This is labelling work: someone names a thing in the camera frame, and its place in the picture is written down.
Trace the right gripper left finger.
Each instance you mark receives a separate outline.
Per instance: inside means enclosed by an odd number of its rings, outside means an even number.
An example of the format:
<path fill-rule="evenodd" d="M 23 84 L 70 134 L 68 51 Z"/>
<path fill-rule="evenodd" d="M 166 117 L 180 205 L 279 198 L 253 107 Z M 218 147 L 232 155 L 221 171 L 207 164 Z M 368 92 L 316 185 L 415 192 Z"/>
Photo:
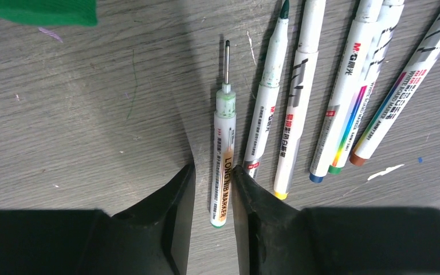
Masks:
<path fill-rule="evenodd" d="M 93 210 L 0 210 L 0 274 L 185 274 L 195 166 L 110 216 Z"/>

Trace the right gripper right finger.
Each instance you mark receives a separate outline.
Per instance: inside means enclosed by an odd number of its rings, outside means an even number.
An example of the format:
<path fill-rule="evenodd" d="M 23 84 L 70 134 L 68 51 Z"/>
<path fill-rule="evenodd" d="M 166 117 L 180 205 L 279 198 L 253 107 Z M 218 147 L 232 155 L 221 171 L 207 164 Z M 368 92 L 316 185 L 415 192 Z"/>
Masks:
<path fill-rule="evenodd" d="M 241 274 L 440 274 L 440 210 L 308 207 L 297 210 L 232 170 Z"/>

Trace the clear capped green marker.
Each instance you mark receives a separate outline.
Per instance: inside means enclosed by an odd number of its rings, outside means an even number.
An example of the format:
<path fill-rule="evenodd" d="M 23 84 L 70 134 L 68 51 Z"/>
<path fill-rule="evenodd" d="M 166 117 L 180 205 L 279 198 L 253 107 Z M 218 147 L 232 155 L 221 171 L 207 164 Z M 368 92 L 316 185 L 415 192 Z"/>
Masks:
<path fill-rule="evenodd" d="M 222 87 L 216 92 L 213 138 L 213 179 L 210 223 L 215 228 L 227 220 L 231 173 L 234 167 L 236 93 L 229 82 L 230 41 L 225 41 Z"/>

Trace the purple capped marker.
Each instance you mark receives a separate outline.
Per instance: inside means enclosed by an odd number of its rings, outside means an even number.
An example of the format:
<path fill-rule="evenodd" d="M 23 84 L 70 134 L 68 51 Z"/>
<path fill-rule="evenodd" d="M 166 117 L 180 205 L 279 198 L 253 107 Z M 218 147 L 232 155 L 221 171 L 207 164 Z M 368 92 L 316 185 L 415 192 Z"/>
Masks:
<path fill-rule="evenodd" d="M 349 110 L 355 86 L 373 38 L 373 31 L 382 7 L 382 1 L 360 1 L 351 23 L 331 97 L 324 116 L 319 140 L 309 168 L 309 179 L 320 183 L 332 164 L 344 119 Z"/>

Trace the dark green capped marker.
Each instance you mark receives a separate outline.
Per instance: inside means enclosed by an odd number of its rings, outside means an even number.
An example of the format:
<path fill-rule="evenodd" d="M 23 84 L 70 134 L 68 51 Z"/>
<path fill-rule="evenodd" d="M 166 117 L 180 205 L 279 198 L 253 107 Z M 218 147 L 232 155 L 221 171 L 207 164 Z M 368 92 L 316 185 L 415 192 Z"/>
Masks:
<path fill-rule="evenodd" d="M 344 121 L 340 144 L 328 172 L 339 174 L 345 166 L 359 131 L 370 95 L 378 79 L 388 46 L 404 9 L 404 0 L 384 0 L 372 31 L 372 40 L 363 65 L 356 92 Z"/>

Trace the magenta capped marker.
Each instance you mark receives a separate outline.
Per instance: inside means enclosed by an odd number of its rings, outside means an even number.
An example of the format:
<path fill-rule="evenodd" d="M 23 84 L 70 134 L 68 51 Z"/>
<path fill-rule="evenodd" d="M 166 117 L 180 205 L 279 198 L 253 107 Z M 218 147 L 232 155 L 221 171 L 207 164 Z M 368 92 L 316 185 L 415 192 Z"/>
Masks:
<path fill-rule="evenodd" d="M 352 164 L 362 166 L 373 155 L 439 57 L 440 13 L 356 143 Z"/>

